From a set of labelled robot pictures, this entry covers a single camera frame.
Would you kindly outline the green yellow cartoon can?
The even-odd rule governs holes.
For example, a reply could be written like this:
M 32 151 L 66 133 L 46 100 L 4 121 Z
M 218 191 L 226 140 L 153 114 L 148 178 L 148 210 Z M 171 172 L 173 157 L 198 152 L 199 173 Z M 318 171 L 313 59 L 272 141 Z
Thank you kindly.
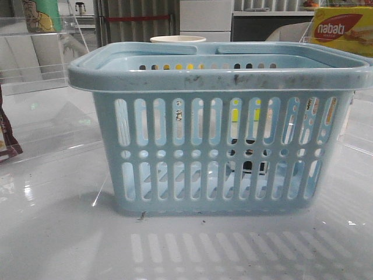
M 58 1 L 22 1 L 27 30 L 30 33 L 58 33 L 62 30 Z

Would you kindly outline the clear acrylic stand right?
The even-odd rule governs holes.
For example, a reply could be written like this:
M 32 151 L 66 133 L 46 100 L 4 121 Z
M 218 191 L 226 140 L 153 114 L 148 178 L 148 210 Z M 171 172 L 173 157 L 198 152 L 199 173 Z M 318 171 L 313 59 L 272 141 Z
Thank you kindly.
M 372 88 L 355 91 L 338 140 L 348 148 L 372 155 Z

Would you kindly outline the clear acrylic display shelf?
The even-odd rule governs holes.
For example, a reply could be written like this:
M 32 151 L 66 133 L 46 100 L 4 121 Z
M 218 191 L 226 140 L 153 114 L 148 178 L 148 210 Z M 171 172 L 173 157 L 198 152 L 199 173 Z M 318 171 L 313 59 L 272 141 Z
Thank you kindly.
M 98 140 L 88 93 L 68 84 L 68 64 L 96 49 L 93 19 L 61 18 L 58 33 L 30 33 L 23 17 L 1 19 L 3 110 L 23 153 L 1 165 Z

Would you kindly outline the white paper cup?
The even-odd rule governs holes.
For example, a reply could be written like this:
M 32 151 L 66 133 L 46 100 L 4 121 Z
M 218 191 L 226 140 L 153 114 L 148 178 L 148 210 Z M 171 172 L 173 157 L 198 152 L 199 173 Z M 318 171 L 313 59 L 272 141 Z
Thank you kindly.
M 150 39 L 151 43 L 201 43 L 205 42 L 206 38 L 201 36 L 156 36 Z

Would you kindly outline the light blue plastic basket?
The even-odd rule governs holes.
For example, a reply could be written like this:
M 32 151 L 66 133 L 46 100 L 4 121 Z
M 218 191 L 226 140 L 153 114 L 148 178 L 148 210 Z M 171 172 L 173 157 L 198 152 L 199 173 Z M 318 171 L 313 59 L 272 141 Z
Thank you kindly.
M 68 76 L 93 94 L 120 211 L 283 212 L 313 203 L 372 59 L 305 43 L 121 42 Z

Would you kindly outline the dark tissue pack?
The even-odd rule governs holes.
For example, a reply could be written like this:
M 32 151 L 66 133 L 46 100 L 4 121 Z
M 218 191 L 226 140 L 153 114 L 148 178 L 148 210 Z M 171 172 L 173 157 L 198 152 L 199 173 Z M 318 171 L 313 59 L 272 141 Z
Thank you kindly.
M 246 139 L 245 141 L 249 145 L 254 144 L 256 142 L 256 140 L 254 140 L 254 139 Z M 233 138 L 231 140 L 231 144 L 236 144 L 237 142 L 238 142 L 237 138 Z M 245 155 L 247 155 L 247 156 L 251 156 L 253 153 L 254 153 L 254 151 L 252 149 L 247 149 L 245 151 Z M 231 149 L 227 152 L 227 154 L 229 156 L 233 156 L 233 155 L 235 155 L 235 150 Z M 271 154 L 270 149 L 265 149 L 262 152 L 262 155 L 264 157 L 268 157 L 270 154 Z M 229 160 L 226 163 L 226 167 L 229 168 L 231 170 L 231 172 L 235 171 L 235 166 L 236 166 L 236 163 L 232 160 Z M 243 173 L 251 174 L 252 169 L 253 169 L 253 163 L 251 161 L 247 160 L 242 164 L 242 172 Z M 261 162 L 260 165 L 259 165 L 259 174 L 260 175 L 265 175 L 267 170 L 268 170 L 268 163 L 266 161 Z

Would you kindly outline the white drawer cabinet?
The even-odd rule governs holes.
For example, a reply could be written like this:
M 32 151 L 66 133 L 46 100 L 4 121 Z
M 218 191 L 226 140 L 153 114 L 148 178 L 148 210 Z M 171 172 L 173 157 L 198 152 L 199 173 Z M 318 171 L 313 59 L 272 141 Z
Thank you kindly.
M 180 1 L 180 34 L 229 42 L 233 11 L 233 1 Z

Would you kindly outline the brown snack packet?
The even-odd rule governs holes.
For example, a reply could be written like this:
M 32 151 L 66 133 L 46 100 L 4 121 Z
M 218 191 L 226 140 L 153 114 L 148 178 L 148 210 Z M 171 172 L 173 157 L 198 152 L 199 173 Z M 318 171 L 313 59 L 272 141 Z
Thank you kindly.
M 23 149 L 13 136 L 12 126 L 3 110 L 3 96 L 1 90 L 1 162 L 23 153 Z

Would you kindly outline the yellow nabati wafer box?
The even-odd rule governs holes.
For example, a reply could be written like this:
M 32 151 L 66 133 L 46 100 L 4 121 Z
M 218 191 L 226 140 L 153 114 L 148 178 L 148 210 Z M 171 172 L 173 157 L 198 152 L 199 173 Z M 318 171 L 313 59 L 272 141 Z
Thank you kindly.
M 307 40 L 312 44 L 372 57 L 372 8 L 318 8 Z

